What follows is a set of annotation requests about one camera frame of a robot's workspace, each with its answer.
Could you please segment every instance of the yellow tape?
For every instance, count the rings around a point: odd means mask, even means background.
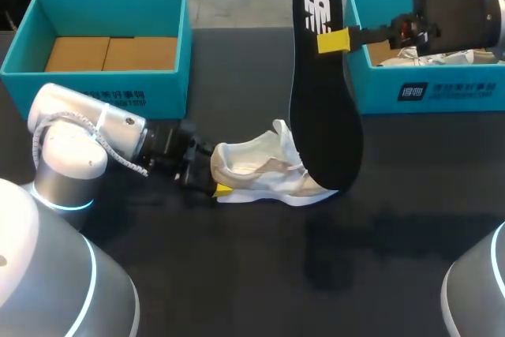
[[[233,192],[233,190],[234,189],[231,189],[226,185],[221,185],[220,183],[218,183],[218,186],[215,189],[215,193],[212,197],[227,197]]]
[[[349,29],[345,28],[341,31],[318,35],[317,48],[319,54],[332,51],[350,51]]]

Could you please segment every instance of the new balance logo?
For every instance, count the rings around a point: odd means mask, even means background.
[[[318,35],[331,32],[326,25],[331,20],[330,0],[305,0],[305,11],[310,16],[305,18],[305,27]]]

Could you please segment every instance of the black tabletop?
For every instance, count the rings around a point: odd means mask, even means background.
[[[291,30],[193,39],[188,115],[202,137],[249,140],[287,117]],[[0,177],[28,182],[30,136],[3,85],[0,115]],[[112,168],[84,233],[137,285],[139,336],[447,337],[443,277],[505,219],[505,114],[364,126],[355,186],[306,209],[189,207],[168,179]]]

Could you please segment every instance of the white sneaker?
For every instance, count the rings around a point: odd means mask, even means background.
[[[452,54],[434,54],[425,57],[417,56],[416,47],[404,47],[398,53],[397,58],[390,58],[382,62],[380,66],[441,66],[441,65],[473,65],[474,63],[488,62],[489,54],[478,51],[459,51]]]
[[[309,175],[283,120],[274,120],[276,133],[267,131],[243,144],[219,144],[211,157],[214,180],[233,189],[220,203],[275,199],[292,206],[317,203],[338,191],[318,185]]]

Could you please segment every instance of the shoe insole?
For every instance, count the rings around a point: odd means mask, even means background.
[[[293,0],[294,78],[290,124],[312,178],[345,191],[361,166],[360,115],[347,88],[343,53],[318,54],[317,35],[343,29],[342,0]]]

